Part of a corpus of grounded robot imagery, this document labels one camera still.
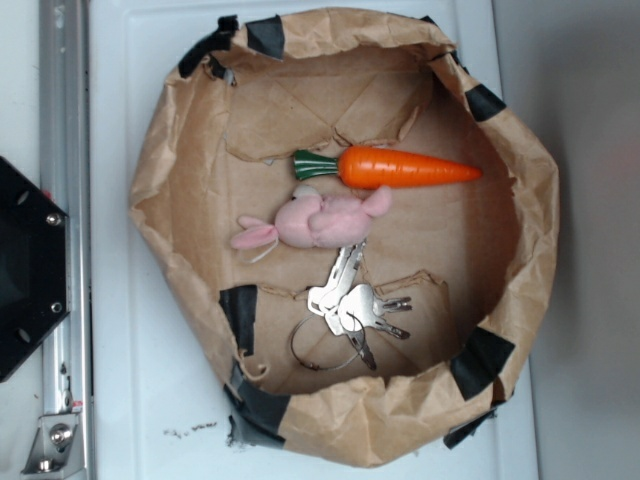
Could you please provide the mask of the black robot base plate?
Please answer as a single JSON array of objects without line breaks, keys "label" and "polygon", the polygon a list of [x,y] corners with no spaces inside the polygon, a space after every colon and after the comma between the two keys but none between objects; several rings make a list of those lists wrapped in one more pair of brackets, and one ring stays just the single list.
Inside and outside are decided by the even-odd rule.
[{"label": "black robot base plate", "polygon": [[1,160],[1,380],[67,316],[67,214]]}]

